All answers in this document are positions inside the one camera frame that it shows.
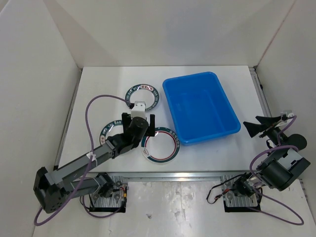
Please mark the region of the red and green rimmed plate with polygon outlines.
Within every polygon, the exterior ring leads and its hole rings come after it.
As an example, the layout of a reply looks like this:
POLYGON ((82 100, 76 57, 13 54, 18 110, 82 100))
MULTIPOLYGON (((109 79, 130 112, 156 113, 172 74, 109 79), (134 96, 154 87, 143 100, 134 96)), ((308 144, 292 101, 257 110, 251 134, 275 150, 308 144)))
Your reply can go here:
POLYGON ((157 127, 154 137, 146 136, 141 142, 143 156, 154 163, 171 162, 180 151, 177 134, 170 128, 157 127))

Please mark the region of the green rimmed plate top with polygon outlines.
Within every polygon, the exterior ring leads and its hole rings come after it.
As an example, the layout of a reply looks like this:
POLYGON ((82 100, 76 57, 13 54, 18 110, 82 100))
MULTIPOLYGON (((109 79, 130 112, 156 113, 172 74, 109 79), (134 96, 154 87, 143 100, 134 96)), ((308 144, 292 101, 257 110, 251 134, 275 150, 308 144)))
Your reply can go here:
POLYGON ((125 100, 130 103, 137 101, 145 102, 145 111, 155 108, 159 102, 158 90, 149 84, 137 84, 132 86, 125 94, 125 100))

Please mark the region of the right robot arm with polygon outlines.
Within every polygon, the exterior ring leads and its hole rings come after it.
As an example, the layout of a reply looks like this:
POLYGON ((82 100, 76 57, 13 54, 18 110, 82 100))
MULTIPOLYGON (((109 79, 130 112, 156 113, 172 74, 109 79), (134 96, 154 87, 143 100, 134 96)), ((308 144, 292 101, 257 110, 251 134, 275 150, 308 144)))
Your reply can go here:
POLYGON ((274 147, 268 146, 269 149, 265 152, 267 157, 255 170, 242 175, 233 183, 232 190, 236 197, 250 197, 255 189, 262 186, 283 191, 311 164, 298 154, 306 148, 306 138, 300 134, 284 134, 296 118, 293 113, 282 113, 279 117, 257 116, 258 124, 243 122, 250 137, 268 137, 268 142, 271 141, 274 147))

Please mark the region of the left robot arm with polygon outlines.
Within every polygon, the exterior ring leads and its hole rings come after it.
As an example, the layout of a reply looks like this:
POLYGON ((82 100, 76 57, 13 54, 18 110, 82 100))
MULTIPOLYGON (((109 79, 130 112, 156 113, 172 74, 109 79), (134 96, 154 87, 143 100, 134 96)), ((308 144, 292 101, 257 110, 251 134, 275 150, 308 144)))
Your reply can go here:
POLYGON ((83 182, 80 178, 107 160, 137 148, 145 136, 155 135, 153 114, 146 120, 141 117, 132 118, 130 114, 123 113, 122 121, 123 133, 109 136, 92 153, 82 155, 51 172, 45 167, 37 171, 33 190, 47 214, 56 212, 69 198, 92 193, 105 197, 114 184, 107 174, 101 173, 95 178, 86 178, 83 182))

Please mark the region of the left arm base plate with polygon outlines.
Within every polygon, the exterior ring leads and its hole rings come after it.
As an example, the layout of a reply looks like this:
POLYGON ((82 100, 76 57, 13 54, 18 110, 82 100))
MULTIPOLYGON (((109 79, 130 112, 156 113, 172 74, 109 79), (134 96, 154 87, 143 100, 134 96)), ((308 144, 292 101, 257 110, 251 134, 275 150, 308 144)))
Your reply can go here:
POLYGON ((97 175, 105 184, 96 193, 90 195, 90 212, 126 212, 128 184, 124 177, 120 175, 109 175, 101 173, 97 175))

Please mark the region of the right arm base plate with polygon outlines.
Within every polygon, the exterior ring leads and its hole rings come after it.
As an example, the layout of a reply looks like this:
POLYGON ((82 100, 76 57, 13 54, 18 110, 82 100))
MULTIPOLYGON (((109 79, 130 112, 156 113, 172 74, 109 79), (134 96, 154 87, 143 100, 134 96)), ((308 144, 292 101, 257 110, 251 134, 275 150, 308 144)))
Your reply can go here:
POLYGON ((260 211, 262 197, 254 192, 252 183, 249 181, 252 174, 244 173, 237 176, 224 175, 221 177, 222 191, 229 189, 223 196, 224 210, 226 213, 233 212, 256 212, 260 211))

